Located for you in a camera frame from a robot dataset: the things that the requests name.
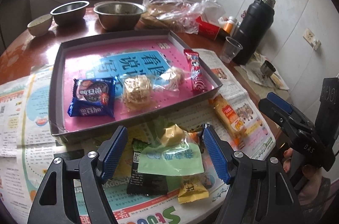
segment wooden table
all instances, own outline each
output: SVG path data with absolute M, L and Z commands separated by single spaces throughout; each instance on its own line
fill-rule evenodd
M 28 30 L 19 35 L 0 57 L 0 85 L 28 76 L 32 66 L 53 65 L 59 46 L 62 42 L 80 37 L 105 33 L 93 8 L 87 8 L 84 20 L 69 26 L 57 26 L 54 22 L 47 34 L 34 38 Z M 191 48 L 212 50 L 219 55 L 223 42 L 212 41 L 200 35 L 178 34 Z M 247 90 L 255 105 L 259 102 L 258 95 L 247 84 L 234 68 L 235 64 L 226 64 L 236 80 Z M 280 129 L 275 123 L 264 116 L 274 137 L 280 135 Z

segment metal screw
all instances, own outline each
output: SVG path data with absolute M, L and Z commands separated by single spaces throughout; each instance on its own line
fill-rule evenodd
M 87 154 L 87 157 L 88 158 L 94 158 L 95 156 L 97 156 L 97 153 L 95 151 L 90 151 L 88 154 Z
M 275 157 L 271 157 L 271 158 L 270 158 L 270 161 L 271 161 L 271 163 L 273 163 L 273 164 L 277 164 L 277 163 L 279 162 L 279 160 L 278 160 L 277 158 L 275 158 Z
M 237 158 L 242 158 L 244 156 L 244 154 L 241 151 L 236 151 L 234 153 L 234 156 L 237 157 Z
M 61 163 L 62 159 L 60 157 L 57 157 L 53 160 L 53 163 L 54 164 L 58 164 L 58 163 Z

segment blue gripper pad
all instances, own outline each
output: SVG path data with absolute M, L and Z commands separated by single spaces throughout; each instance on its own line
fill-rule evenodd
M 97 177 L 101 184 L 107 182 L 113 177 L 113 174 L 118 166 L 122 152 L 128 141 L 128 132 L 125 127 L 119 126 L 110 140 L 105 141 L 106 146 L 103 151 L 99 153 L 97 165 Z
M 224 181 L 225 184 L 229 184 L 231 181 L 231 175 L 228 169 L 228 162 L 223 152 L 221 151 L 219 144 L 217 143 L 216 137 L 218 137 L 217 140 L 221 141 L 214 129 L 211 130 L 209 127 L 204 129 L 202 139 L 212 160 L 217 175 L 221 180 Z
M 286 102 L 285 100 L 283 100 L 282 98 L 280 98 L 278 95 L 276 95 L 273 92 L 270 92 L 267 94 L 267 99 L 271 102 L 273 102 L 276 106 L 278 106 L 280 109 L 282 109 L 283 111 L 285 111 L 288 114 L 292 113 L 292 107 L 291 105 Z

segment blue wrapped cookie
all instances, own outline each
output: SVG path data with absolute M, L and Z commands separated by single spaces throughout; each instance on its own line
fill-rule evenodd
M 74 79 L 68 115 L 114 117 L 115 82 L 116 78 L 113 77 Z

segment small metal cup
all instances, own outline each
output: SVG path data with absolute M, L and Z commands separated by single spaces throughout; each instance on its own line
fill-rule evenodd
M 265 60 L 265 62 L 260 67 L 260 71 L 263 75 L 267 77 L 271 77 L 273 73 L 276 71 L 275 67 L 270 63 L 268 60 Z

